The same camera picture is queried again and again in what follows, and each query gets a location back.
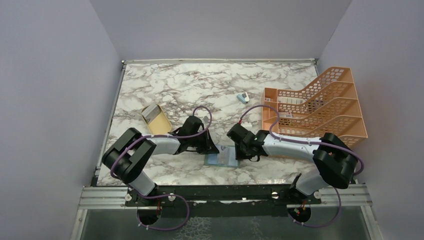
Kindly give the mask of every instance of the black mounting plate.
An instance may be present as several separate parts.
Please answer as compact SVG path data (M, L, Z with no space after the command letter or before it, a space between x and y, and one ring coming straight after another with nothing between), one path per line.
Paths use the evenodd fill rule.
M299 204L300 206L302 204L285 197L289 188L290 184L162 185L158 186L154 194L149 196L171 193L180 195L189 201L191 217L287 217L287 205ZM274 192L279 194L277 199L272 198ZM132 199L125 202L126 207L158 205L156 199L145 200L134 190L128 193ZM313 196L307 199L307 204L320 203L321 200ZM178 197L173 201L170 201L168 197L162 197L160 206L162 207L161 217L164 218L183 218L187 213L185 203Z

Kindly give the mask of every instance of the white wall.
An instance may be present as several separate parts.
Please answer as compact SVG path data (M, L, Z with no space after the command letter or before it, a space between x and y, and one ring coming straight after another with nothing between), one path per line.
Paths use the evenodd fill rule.
M90 0L120 57L318 58L351 0Z
M318 61L351 67L369 139L356 151L385 240L424 235L424 1L353 0Z
M0 239L69 239L121 62L88 0L1 1Z

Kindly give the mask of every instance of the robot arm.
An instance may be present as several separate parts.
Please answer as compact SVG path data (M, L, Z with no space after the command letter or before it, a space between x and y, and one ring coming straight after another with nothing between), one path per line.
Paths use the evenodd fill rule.
M203 127L202 121L196 116L189 116L182 127L168 136L190 136L198 132ZM142 137L142 134L135 128L127 129L121 137L104 153L101 161L109 169L119 158L126 148L135 140ZM171 154L176 155L187 151L189 147L195 148L198 154L217 154L219 150L213 143L209 131L191 138L176 139L171 137L157 137L144 139L137 143L131 155L126 153L119 160L115 168L115 174L123 183L136 189L140 194L148 196L155 188L155 183L145 174L145 167L149 158L153 155Z
M303 138L274 134L282 139L303 143L290 142L275 138L267 130L259 130L256 134L236 123L227 136L235 143L236 159L252 159L260 156L287 156L304 159L315 163L316 169L305 174L299 174L288 192L288 197L302 202L315 191L333 186L346 189L355 171L358 160L339 149L310 142L324 142L349 149L336 135L326 133L323 137Z

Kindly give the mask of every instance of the orange desk organizer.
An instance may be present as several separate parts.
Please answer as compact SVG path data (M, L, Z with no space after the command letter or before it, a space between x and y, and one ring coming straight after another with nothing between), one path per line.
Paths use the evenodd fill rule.
M303 103L286 103L293 99ZM292 115L279 118L272 129L275 133L305 138L333 133L349 148L368 138L352 72L347 67L330 67L299 91L265 88L262 104ZM276 118L274 111L262 107L263 130L269 130Z

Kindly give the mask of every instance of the white marble surface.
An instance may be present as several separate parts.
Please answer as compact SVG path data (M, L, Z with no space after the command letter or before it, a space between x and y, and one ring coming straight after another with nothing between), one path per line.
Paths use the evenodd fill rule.
M106 149L130 127L149 133L141 109L151 102L161 105L173 130L182 126L196 106L208 107L214 143L234 145L227 131L247 108L260 104L265 87L300 90L316 77L312 63L128 64ZM236 97L242 92L250 97L246 105ZM243 120L252 124L254 133L261 127L260 113L256 108ZM196 115L202 119L207 112L200 109ZM155 155L144 171L158 185L284 184L315 167L307 161L274 157L261 157L259 162L243 160L241 168L215 167L204 166L204 157L192 152ZM102 165L97 185L123 183L112 178Z

